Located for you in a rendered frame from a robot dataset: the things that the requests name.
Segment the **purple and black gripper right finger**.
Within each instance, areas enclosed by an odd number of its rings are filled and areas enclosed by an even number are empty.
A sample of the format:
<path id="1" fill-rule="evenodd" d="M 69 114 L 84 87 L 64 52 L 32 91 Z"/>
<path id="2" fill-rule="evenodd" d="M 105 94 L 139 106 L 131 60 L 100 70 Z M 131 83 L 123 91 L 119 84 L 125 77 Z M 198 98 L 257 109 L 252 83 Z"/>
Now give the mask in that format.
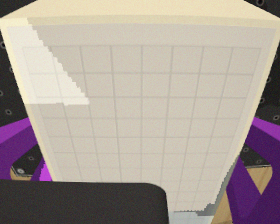
<path id="1" fill-rule="evenodd" d="M 244 143 L 271 164 L 272 177 L 260 194 L 239 155 L 226 187 L 233 224 L 280 224 L 280 126 L 254 117 Z"/>

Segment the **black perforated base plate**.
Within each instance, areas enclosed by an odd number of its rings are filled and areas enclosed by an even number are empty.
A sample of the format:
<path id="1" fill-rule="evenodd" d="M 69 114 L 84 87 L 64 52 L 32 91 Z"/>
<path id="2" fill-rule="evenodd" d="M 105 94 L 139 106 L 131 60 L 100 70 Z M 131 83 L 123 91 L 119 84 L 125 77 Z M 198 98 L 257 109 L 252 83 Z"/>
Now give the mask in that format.
<path id="1" fill-rule="evenodd" d="M 0 18 L 37 0 L 0 0 Z M 280 18 L 280 0 L 244 0 Z M 27 118 L 27 111 L 9 60 L 0 30 L 0 127 Z M 280 41 L 254 117 L 280 125 Z M 269 167 L 271 164 L 244 143 L 240 158 L 245 168 Z M 39 144 L 15 161 L 15 176 L 34 174 L 42 159 Z"/>

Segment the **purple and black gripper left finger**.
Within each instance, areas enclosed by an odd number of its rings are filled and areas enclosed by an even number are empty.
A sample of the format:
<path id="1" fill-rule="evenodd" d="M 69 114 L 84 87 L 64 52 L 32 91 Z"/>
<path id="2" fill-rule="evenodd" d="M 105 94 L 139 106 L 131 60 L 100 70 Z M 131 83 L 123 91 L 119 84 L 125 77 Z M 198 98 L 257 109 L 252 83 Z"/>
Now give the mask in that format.
<path id="1" fill-rule="evenodd" d="M 0 127 L 0 179 L 11 179 L 12 164 L 36 144 L 29 117 Z M 43 156 L 30 180 L 53 181 Z"/>

